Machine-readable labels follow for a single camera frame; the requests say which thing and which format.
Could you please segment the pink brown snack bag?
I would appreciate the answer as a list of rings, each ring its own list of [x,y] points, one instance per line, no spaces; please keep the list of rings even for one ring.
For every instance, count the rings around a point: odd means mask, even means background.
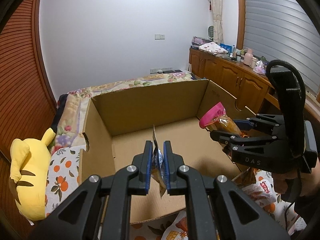
[[[200,119],[199,126],[202,129],[212,128],[215,131],[227,132],[239,135],[241,138],[248,137],[242,132],[237,124],[227,116],[226,110],[221,102],[218,102]]]

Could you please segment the blue white snack packet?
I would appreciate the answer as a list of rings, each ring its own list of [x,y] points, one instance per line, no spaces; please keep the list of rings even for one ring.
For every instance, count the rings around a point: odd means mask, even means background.
[[[159,195],[160,195],[160,198],[162,198],[167,190],[165,185],[165,179],[164,179],[164,157],[158,146],[155,126],[153,126],[152,139],[153,139],[154,149],[152,153],[151,176],[158,183]]]

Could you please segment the white orange snack bag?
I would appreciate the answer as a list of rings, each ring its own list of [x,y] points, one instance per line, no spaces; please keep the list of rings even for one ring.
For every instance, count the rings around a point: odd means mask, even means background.
[[[177,217],[162,236],[163,240],[188,240],[187,213],[185,210],[178,213]]]

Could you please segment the wooden sideboard cabinet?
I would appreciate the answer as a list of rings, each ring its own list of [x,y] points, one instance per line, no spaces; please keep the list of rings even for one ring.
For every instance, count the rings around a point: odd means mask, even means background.
[[[190,48],[189,65],[197,77],[213,81],[236,97],[239,109],[246,106],[254,113],[280,113],[276,91],[267,77],[253,72],[243,63]]]

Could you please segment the white red snack bag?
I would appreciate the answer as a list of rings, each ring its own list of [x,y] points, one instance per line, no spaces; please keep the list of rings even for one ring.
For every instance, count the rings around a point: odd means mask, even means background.
[[[242,190],[260,207],[270,207],[277,200],[270,172],[255,170],[255,183]]]

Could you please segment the pink tissue pack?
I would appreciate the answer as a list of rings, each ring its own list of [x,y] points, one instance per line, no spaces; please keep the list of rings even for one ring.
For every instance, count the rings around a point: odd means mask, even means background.
[[[264,63],[263,61],[257,61],[254,68],[253,68],[253,71],[257,74],[260,74],[260,75],[265,75],[266,74],[266,70],[265,70],[265,67],[264,67]]]

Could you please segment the orange print bed sheet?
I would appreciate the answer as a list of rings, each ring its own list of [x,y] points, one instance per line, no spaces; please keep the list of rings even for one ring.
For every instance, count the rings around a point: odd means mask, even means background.
[[[79,164],[80,152],[84,145],[61,148],[56,151],[50,160],[47,186],[45,214],[55,210],[80,184]],[[233,179],[239,186],[246,187],[255,183],[254,171],[247,169]],[[159,195],[158,183],[152,179],[149,193],[142,198],[142,207],[138,208],[139,215],[150,214],[151,218],[140,218],[130,225],[130,239],[162,239],[165,230],[171,226],[178,213],[184,210],[183,196],[170,197]],[[306,223],[294,211],[294,207],[281,200],[277,193],[277,200],[270,207],[262,207],[283,228],[293,235],[305,229]]]

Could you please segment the pink bottle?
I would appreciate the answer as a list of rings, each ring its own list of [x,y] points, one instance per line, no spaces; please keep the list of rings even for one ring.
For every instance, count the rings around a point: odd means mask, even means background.
[[[244,64],[250,66],[253,59],[253,50],[251,48],[247,49],[247,52],[244,55]]]

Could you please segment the brown cardboard box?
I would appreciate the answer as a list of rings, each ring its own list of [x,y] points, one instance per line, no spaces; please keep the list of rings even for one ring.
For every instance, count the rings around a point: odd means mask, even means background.
[[[134,87],[91,98],[82,130],[87,148],[80,155],[80,180],[115,174],[153,139],[159,146],[170,141],[172,151],[202,175],[236,177],[245,166],[234,164],[199,126],[217,103],[232,119],[254,116],[248,108],[237,109],[236,98],[209,80]]]

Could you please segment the yellow plush toy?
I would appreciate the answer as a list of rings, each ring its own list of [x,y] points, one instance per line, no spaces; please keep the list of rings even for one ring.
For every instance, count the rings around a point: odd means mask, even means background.
[[[49,144],[55,132],[49,128],[42,139],[14,139],[10,146],[9,189],[19,213],[26,219],[45,219],[46,185],[51,159]]]

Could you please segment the grey window blind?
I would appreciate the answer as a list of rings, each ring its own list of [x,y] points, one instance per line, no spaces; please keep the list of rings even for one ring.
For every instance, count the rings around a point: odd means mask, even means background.
[[[319,33],[296,0],[245,0],[244,47],[267,61],[292,64],[319,91]]]

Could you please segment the folded floral cloth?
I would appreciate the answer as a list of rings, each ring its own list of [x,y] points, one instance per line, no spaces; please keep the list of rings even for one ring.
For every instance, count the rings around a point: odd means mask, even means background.
[[[199,46],[200,51],[210,53],[212,55],[228,54],[228,51],[216,44],[215,42],[209,42]]]

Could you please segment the small white fan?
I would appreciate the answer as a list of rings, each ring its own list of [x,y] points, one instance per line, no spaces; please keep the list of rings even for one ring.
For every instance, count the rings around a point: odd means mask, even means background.
[[[208,38],[212,41],[214,39],[214,26],[208,27]]]

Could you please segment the wooden louvred wardrobe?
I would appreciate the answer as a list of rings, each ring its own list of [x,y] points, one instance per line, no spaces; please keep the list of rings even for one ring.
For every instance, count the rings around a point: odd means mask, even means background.
[[[23,0],[1,31],[1,239],[27,239],[33,227],[9,190],[10,145],[40,139],[56,115],[41,53],[40,0]]]

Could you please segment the floral curtain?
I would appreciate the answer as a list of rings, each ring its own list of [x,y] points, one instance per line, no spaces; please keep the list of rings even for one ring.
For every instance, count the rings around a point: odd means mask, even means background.
[[[222,9],[223,0],[210,0],[213,15],[213,41],[217,44],[223,43],[223,28],[222,28]]]

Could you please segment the white wall switch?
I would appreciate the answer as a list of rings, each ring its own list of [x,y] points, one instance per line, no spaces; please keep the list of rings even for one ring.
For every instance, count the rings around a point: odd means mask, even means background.
[[[165,40],[164,34],[155,34],[155,40]]]

